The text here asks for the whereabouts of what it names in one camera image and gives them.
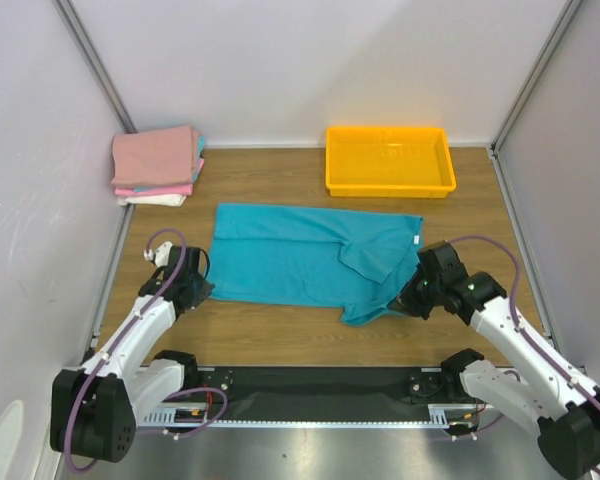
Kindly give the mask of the teal t shirt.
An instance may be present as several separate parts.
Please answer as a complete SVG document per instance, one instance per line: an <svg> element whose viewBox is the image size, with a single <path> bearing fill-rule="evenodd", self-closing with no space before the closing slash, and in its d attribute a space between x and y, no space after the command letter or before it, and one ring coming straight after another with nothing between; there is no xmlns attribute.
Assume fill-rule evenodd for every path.
<svg viewBox="0 0 600 480"><path fill-rule="evenodd" d="M223 301L339 308L350 326L390 311L422 246L420 216L222 203L209 280Z"/></svg>

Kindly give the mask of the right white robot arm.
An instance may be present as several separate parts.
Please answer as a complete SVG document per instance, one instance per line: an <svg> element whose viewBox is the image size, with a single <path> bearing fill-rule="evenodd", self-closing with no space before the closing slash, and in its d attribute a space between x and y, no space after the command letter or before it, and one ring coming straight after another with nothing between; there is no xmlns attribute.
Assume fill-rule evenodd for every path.
<svg viewBox="0 0 600 480"><path fill-rule="evenodd" d="M418 252L414 275L393 309L426 319L436 308L458 316L485 337L517 373L501 373L483 355L465 349L443 364L443 395L485 401L535 437L546 462L563 478L600 475L600 385L566 360L516 306L518 287L490 274L469 274L453 241Z"/></svg>

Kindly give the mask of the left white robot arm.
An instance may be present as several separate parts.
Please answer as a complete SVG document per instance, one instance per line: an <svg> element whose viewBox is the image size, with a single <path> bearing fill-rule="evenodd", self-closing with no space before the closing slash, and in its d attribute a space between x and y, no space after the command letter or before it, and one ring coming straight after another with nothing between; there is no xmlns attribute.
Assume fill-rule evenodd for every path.
<svg viewBox="0 0 600 480"><path fill-rule="evenodd" d="M50 447L55 452L116 463L140 422L160 403L171 395L191 399L202 385L190 353L162 350L148 367L141 363L182 314L210 297L209 255L166 242L145 257L156 269L121 326L88 360L61 370L53 381Z"/></svg>

